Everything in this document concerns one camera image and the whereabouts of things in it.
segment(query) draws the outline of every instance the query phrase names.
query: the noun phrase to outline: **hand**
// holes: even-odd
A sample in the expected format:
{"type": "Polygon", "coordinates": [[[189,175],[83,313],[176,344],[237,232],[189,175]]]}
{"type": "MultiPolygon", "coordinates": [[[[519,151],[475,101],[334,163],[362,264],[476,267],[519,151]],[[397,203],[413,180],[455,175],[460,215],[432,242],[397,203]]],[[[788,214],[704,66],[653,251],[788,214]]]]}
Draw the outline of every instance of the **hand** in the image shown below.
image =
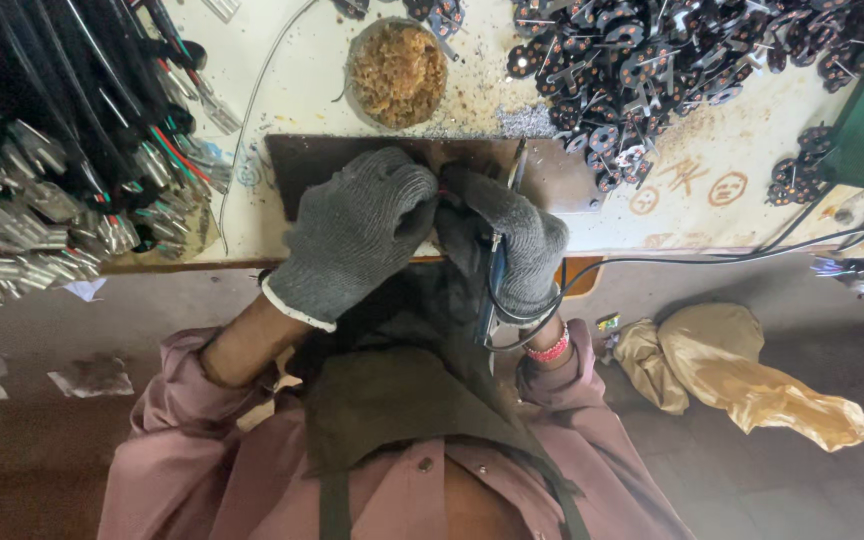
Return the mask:
{"type": "MultiPolygon", "coordinates": [[[[442,177],[450,192],[506,240],[507,270],[496,291],[499,302],[512,314],[535,313],[551,302],[559,293],[555,271],[569,244],[569,227],[494,179],[458,167],[445,169],[442,177]]],[[[436,214],[436,230],[448,257],[465,276],[485,265],[486,253],[477,240],[481,227],[474,218],[442,207],[436,214]]],[[[522,320],[499,310],[498,318],[528,327],[542,314],[522,320]]]]}
{"type": "Polygon", "coordinates": [[[432,230],[438,181],[400,148],[366,152],[298,204],[292,250],[262,284],[286,315],[333,332],[335,321],[390,276],[432,230]]]}

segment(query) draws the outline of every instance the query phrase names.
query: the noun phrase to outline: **drawn smiley face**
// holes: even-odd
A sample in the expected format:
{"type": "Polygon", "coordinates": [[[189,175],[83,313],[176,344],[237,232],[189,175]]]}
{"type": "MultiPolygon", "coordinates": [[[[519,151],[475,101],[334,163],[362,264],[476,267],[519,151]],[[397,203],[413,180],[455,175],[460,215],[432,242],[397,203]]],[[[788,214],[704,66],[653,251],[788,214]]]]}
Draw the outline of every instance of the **drawn smiley face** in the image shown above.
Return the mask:
{"type": "Polygon", "coordinates": [[[708,203],[714,207],[726,207],[736,202],[745,193],[749,185],[749,177],[738,172],[729,172],[715,180],[712,189],[708,190],[708,203]]]}
{"type": "Polygon", "coordinates": [[[648,215],[659,204],[659,190],[654,187],[643,187],[629,201],[629,210],[634,215],[648,215]]]}

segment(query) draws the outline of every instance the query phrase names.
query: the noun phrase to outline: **workbench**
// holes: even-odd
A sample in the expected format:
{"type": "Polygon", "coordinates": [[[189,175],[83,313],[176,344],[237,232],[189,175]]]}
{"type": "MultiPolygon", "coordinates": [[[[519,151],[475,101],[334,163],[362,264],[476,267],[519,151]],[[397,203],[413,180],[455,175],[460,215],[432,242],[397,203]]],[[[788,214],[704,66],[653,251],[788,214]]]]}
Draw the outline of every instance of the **workbench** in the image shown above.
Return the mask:
{"type": "MultiPolygon", "coordinates": [[[[246,113],[277,34],[305,3],[243,0],[234,19],[223,24],[200,0],[166,1],[182,35],[208,51],[203,75],[239,116],[246,113]]],[[[348,96],[339,96],[352,38],[380,17],[404,17],[402,2],[372,2],[364,21],[340,17],[329,0],[318,0],[300,15],[272,56],[245,119],[230,189],[224,196],[215,193],[211,202],[222,239],[193,250],[186,263],[242,266],[287,257],[282,235],[289,222],[265,136],[548,138],[551,133],[536,121],[546,115],[546,100],[534,81],[506,74],[508,51],[525,43],[512,26],[513,4],[475,0],[465,5],[465,30],[449,40],[460,59],[449,64],[441,106],[430,121],[401,131],[364,122],[353,113],[348,96]]],[[[703,104],[683,119],[673,115],[674,127],[657,139],[657,153],[650,154],[654,168],[638,190],[622,185],[603,195],[591,176],[582,176],[587,171],[564,165],[574,155],[530,155],[533,182],[557,193],[556,204],[547,210],[568,224],[570,256],[741,253],[774,239],[803,206],[764,203],[772,167],[798,155],[796,139],[803,129],[834,123],[855,83],[829,94],[814,65],[790,65],[778,75],[752,75],[744,86],[730,103],[703,104]]],[[[239,133],[222,135],[197,103],[190,105],[198,119],[197,136],[231,161],[239,133]]],[[[544,198],[538,199],[542,205],[544,198]]],[[[785,243],[863,222],[864,189],[837,186],[785,243]]],[[[437,253],[426,242],[416,255],[437,253]]],[[[136,261],[145,264],[140,257],[136,261]]]]}

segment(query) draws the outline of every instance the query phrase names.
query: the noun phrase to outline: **person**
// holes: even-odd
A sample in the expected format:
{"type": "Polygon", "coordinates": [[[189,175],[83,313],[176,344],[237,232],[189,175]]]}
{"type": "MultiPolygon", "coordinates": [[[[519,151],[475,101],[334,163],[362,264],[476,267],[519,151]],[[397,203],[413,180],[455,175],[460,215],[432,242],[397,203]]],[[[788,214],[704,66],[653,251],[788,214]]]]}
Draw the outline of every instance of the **person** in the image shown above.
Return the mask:
{"type": "Polygon", "coordinates": [[[693,538],[606,406],[583,321],[555,315],[525,346],[532,413],[501,398],[472,339],[482,239],[507,240],[499,320],[524,336],[559,293],[569,231],[497,181],[442,175],[440,201],[402,150],[360,155],[303,195],[251,305],[164,341],[99,538],[693,538]],[[433,226],[448,260],[409,265],[433,226]],[[242,432],[289,347],[302,384],[242,432]]]}

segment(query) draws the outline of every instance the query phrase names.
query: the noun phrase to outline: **metal plate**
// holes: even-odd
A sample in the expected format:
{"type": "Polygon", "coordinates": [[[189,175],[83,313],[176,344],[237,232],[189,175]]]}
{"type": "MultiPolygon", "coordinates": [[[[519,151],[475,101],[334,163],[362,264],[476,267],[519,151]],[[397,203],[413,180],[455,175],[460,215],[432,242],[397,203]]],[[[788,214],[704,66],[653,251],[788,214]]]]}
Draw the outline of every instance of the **metal plate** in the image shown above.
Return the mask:
{"type": "MultiPolygon", "coordinates": [[[[363,152],[396,145],[435,173],[443,164],[458,163],[493,178],[504,178],[502,175],[508,175],[504,169],[512,162],[519,141],[271,134],[265,137],[265,144],[286,219],[295,221],[303,193],[327,182],[363,152]]],[[[582,152],[566,154],[558,140],[529,141],[520,193],[539,208],[555,215],[588,214],[589,202],[598,193],[594,182],[595,173],[586,166],[582,152]]]]}

